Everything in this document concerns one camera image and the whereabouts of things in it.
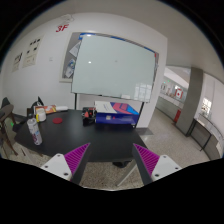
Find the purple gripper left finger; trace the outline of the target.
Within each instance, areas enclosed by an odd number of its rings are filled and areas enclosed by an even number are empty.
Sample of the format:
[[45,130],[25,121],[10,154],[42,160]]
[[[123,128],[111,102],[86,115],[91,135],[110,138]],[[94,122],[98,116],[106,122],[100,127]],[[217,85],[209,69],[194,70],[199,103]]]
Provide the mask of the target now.
[[89,146],[90,144],[86,143],[65,155],[58,153],[41,168],[65,180],[79,184],[90,156]]

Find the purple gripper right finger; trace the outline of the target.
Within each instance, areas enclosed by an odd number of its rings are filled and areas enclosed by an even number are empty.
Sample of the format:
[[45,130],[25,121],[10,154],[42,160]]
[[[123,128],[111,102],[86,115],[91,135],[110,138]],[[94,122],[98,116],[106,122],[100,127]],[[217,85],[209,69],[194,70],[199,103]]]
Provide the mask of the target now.
[[144,185],[181,170],[181,167],[168,155],[159,156],[138,144],[133,144],[132,154]]

